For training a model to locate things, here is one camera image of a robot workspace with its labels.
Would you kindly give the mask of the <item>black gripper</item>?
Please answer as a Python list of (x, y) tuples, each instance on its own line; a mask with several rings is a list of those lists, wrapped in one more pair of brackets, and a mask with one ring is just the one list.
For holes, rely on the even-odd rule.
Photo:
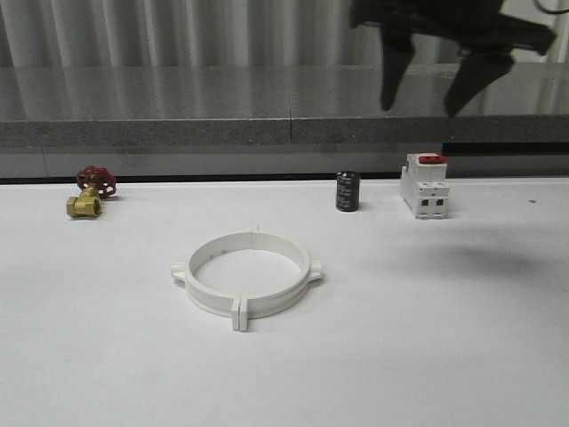
[(382, 109), (390, 110), (395, 102), (415, 54), (414, 34), (451, 40), (470, 51), (444, 99), (449, 117), (455, 117), (477, 94), (510, 72), (512, 50), (546, 54), (556, 33), (545, 25), (503, 14), (501, 7), (501, 1), (354, 1), (350, 26), (380, 28)]

